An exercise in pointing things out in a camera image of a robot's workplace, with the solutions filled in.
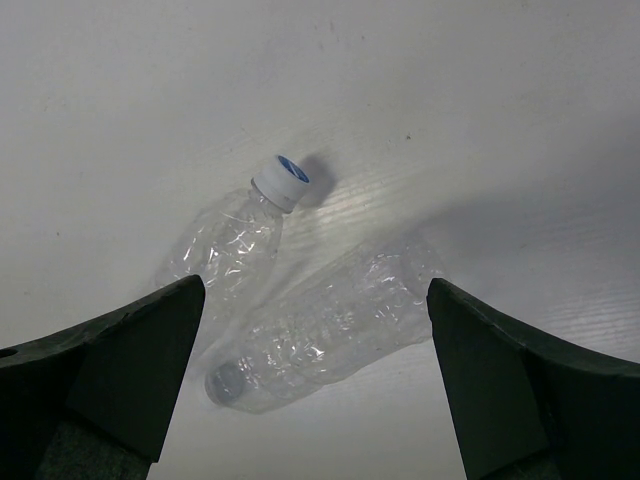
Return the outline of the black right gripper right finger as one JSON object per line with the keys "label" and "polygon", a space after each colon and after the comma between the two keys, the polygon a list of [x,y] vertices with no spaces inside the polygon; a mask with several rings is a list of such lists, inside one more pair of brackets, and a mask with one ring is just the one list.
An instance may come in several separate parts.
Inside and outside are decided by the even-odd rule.
{"label": "black right gripper right finger", "polygon": [[427,294],[469,479],[636,479],[639,366],[509,317],[444,279]]}

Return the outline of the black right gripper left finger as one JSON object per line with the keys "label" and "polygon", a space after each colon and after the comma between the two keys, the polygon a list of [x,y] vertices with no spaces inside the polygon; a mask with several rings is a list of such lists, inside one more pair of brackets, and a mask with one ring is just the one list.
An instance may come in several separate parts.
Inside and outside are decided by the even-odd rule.
{"label": "black right gripper left finger", "polygon": [[4,479],[144,479],[158,462],[205,301],[192,275],[1,351]]}

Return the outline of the clear bottle blue-white cap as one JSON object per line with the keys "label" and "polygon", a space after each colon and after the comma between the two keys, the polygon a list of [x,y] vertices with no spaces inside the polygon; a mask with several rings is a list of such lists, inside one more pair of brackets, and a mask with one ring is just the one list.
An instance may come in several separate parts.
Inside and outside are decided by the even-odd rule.
{"label": "clear bottle blue-white cap", "polygon": [[285,216],[311,181],[285,156],[270,159],[239,188],[204,207],[171,248],[154,277],[161,288],[198,275],[206,299],[197,344],[217,340],[271,276]]}

